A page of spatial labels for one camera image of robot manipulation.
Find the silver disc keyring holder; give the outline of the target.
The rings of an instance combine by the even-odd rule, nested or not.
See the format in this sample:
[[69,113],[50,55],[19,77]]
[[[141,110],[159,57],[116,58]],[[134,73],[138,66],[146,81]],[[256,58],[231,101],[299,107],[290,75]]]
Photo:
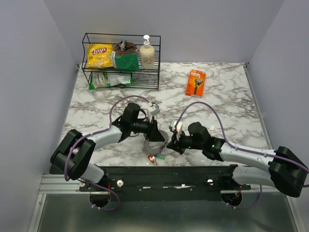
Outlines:
[[144,139],[143,149],[142,149],[144,153],[157,154],[157,153],[160,153],[165,148],[165,146],[168,143],[169,136],[163,130],[160,130],[159,132],[163,136],[164,141],[163,142],[149,142],[148,140]]

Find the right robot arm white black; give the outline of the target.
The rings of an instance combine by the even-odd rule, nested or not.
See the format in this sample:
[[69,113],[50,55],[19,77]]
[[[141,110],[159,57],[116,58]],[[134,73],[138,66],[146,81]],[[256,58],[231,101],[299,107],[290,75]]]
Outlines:
[[173,133],[167,144],[179,154],[186,149],[200,150],[210,160],[236,162],[233,173],[222,177],[227,189],[254,184],[276,188],[290,197],[299,197],[307,178],[307,167],[288,148],[280,146],[276,150],[262,150],[237,144],[228,144],[224,139],[213,137],[199,122],[189,125],[189,135],[182,129],[182,123],[172,121],[169,126]]

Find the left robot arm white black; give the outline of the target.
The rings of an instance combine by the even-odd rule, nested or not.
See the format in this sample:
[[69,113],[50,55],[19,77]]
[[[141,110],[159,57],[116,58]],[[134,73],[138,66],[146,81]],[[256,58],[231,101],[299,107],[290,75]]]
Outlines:
[[138,104],[130,102],[109,129],[87,135],[75,129],[70,130],[52,154],[51,164],[69,179],[81,178],[90,181],[95,190],[104,190],[107,185],[106,172],[90,163],[95,150],[119,143],[131,133],[142,133],[146,142],[163,143],[159,148],[149,148],[149,153],[159,153],[167,143],[169,137],[165,131],[158,129],[157,120],[149,112],[150,109],[159,110],[157,106],[149,104],[148,109],[144,111]]

